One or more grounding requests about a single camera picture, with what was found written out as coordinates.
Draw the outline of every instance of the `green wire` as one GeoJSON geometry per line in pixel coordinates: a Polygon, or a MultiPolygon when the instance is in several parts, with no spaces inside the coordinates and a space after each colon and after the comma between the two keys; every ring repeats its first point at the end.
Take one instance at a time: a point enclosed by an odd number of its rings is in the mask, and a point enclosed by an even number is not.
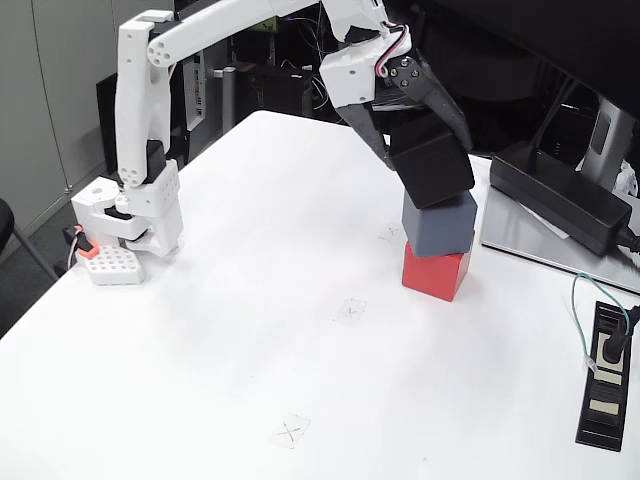
{"type": "Polygon", "coordinates": [[[620,304],[620,302],[618,300],[616,300],[613,295],[611,295],[604,288],[602,288],[598,284],[598,282],[596,282],[591,277],[591,275],[589,275],[588,273],[579,273],[579,274],[577,274],[576,278],[573,279],[573,286],[571,287],[571,309],[573,310],[573,320],[576,323],[576,327],[578,328],[578,332],[580,333],[580,340],[582,341],[582,349],[584,350],[584,355],[585,355],[585,357],[590,357],[589,352],[587,350],[587,341],[584,338],[584,332],[582,331],[582,327],[580,326],[580,321],[578,320],[578,314],[576,313],[576,302],[575,302],[576,282],[578,281],[579,278],[586,278],[587,280],[589,280],[598,290],[600,290],[607,297],[609,297],[611,299],[611,301],[614,302],[618,306],[618,308],[620,310],[622,310],[622,313],[624,314],[624,318],[627,321],[627,332],[626,332],[627,335],[629,335],[629,330],[631,328],[631,321],[629,320],[629,314],[627,313],[627,310],[625,308],[623,308],[623,306],[620,304]]]}

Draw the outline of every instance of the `black power supply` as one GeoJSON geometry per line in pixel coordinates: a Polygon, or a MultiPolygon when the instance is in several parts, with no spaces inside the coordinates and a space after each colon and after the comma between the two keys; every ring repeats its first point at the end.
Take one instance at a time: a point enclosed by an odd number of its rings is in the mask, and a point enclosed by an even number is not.
{"type": "Polygon", "coordinates": [[[564,230],[597,255],[615,245],[637,251],[631,206],[568,165],[522,142],[497,154],[491,185],[564,230]]]}

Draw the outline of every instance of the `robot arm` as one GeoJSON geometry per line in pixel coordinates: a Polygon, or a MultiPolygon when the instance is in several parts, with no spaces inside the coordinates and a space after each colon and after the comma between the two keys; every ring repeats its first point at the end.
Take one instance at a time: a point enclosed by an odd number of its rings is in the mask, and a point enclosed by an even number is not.
{"type": "MultiPolygon", "coordinates": [[[[182,22],[174,21],[172,12],[149,10],[120,27],[115,117],[123,187],[98,179],[99,186],[92,184],[74,198],[78,221],[90,241],[113,247],[124,240],[130,250],[158,256],[177,246],[182,232],[178,169],[175,160],[166,161],[164,156],[170,147],[171,68],[236,32],[315,3],[219,0],[182,22]]],[[[370,114],[376,77],[387,78],[411,98],[431,106],[470,147],[464,116],[428,66],[405,56],[412,49],[409,28],[390,23],[381,0],[322,3],[334,36],[347,44],[327,55],[321,65],[329,97],[389,168],[394,169],[393,162],[370,114]]]]}

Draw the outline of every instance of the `black power strip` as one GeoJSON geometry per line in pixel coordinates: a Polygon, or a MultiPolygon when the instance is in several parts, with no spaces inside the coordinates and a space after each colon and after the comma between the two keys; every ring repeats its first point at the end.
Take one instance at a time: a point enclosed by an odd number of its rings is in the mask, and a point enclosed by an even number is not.
{"type": "Polygon", "coordinates": [[[587,375],[582,413],[576,443],[619,452],[622,449],[624,422],[627,414],[629,374],[631,369],[631,339],[616,365],[604,359],[604,342],[613,335],[625,317],[613,305],[597,302],[591,341],[591,358],[598,373],[587,375]]]}

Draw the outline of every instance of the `computer monitor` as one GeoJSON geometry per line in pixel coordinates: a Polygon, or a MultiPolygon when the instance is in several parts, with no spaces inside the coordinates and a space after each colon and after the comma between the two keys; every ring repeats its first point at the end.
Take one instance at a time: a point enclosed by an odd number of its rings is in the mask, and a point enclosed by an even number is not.
{"type": "MultiPolygon", "coordinates": [[[[640,2],[637,0],[434,0],[502,38],[525,48],[597,92],[601,107],[585,152],[585,173],[612,188],[640,118],[640,2]]],[[[640,202],[631,228],[640,233],[640,202]]],[[[598,257],[561,232],[553,231],[495,189],[487,196],[481,241],[484,245],[595,278],[640,293],[640,274],[614,250],[598,257]]]]}
{"type": "Polygon", "coordinates": [[[637,0],[434,0],[511,40],[640,119],[637,0]]]}

